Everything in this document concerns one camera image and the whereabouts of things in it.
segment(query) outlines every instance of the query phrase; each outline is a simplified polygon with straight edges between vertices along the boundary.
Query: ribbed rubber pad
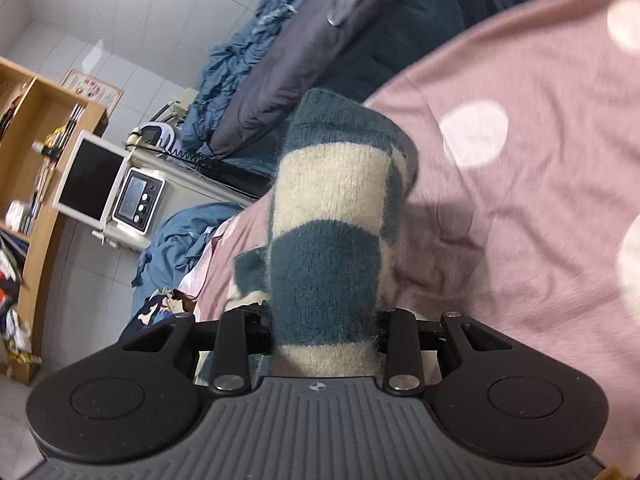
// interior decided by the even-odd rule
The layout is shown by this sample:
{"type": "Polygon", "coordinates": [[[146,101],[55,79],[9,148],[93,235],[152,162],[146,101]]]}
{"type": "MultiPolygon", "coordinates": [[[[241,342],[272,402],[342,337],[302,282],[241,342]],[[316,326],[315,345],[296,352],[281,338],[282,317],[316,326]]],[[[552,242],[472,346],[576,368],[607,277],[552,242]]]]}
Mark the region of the ribbed rubber pad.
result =
{"type": "Polygon", "coordinates": [[[593,458],[549,467],[493,463],[444,435],[416,399],[371,378],[265,378],[213,403],[200,425],[158,455],[118,466],[50,460],[28,480],[592,480],[593,458]]]}

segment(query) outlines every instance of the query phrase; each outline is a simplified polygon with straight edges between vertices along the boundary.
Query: striped sock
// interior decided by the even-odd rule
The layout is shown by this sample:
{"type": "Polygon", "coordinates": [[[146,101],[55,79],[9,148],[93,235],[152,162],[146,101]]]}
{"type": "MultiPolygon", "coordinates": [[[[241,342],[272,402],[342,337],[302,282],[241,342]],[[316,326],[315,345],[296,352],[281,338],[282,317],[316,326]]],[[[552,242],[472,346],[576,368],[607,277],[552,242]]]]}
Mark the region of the striped sock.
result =
{"type": "Polygon", "coordinates": [[[393,282],[417,152],[392,121],[313,89],[289,129],[267,252],[271,374],[376,376],[374,310],[393,282]]]}

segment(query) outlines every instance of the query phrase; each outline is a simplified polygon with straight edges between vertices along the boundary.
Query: wooden bookshelf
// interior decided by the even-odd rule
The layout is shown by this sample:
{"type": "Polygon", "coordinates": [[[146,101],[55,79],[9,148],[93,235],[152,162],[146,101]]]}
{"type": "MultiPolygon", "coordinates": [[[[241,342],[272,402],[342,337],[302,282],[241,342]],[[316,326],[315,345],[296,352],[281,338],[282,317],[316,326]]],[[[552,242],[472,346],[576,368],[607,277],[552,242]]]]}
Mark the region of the wooden bookshelf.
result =
{"type": "MultiPolygon", "coordinates": [[[[16,97],[21,95],[21,98],[14,118],[0,140],[0,229],[29,244],[17,312],[21,322],[31,328],[33,353],[39,355],[49,282],[66,219],[53,209],[53,195],[80,131],[100,135],[107,120],[103,106],[0,57],[0,90],[3,87],[0,116],[16,97]],[[63,126],[76,104],[85,106],[84,113],[58,161],[31,231],[26,235],[9,230],[4,223],[9,204],[13,200],[31,202],[34,181],[43,160],[42,155],[32,151],[31,144],[34,140],[42,142],[63,126]]],[[[36,365],[12,364],[12,378],[28,384],[37,368],[36,365]]],[[[0,372],[5,371],[0,363],[0,372]]]]}

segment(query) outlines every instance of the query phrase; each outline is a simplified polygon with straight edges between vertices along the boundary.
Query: pink cloth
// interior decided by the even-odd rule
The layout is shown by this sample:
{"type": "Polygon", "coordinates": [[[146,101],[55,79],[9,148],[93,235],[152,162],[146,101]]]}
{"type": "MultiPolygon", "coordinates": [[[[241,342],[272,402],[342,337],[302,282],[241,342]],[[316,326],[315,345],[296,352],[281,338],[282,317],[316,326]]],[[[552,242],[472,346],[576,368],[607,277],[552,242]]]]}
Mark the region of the pink cloth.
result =
{"type": "Polygon", "coordinates": [[[200,321],[219,319],[225,309],[236,254],[267,242],[271,192],[229,219],[224,234],[212,238],[179,290],[197,298],[200,321]]]}
{"type": "Polygon", "coordinates": [[[397,305],[463,310],[595,379],[640,472],[640,0],[537,0],[368,105],[420,153],[397,305]]]}

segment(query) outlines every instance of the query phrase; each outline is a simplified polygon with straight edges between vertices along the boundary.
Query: monitor screen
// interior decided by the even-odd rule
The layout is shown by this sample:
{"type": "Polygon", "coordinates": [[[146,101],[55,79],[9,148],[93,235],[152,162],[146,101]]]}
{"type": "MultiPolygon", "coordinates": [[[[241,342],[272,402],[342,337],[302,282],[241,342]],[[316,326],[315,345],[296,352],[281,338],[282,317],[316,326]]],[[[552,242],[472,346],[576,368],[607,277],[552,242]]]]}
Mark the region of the monitor screen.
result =
{"type": "Polygon", "coordinates": [[[121,155],[84,139],[69,169],[60,203],[100,221],[123,160],[121,155]]]}
{"type": "Polygon", "coordinates": [[[135,215],[138,209],[140,197],[142,197],[142,194],[145,192],[145,187],[146,180],[142,180],[133,175],[131,176],[127,189],[122,197],[122,203],[120,204],[120,214],[124,216],[124,218],[133,220],[133,215],[135,215]]]}

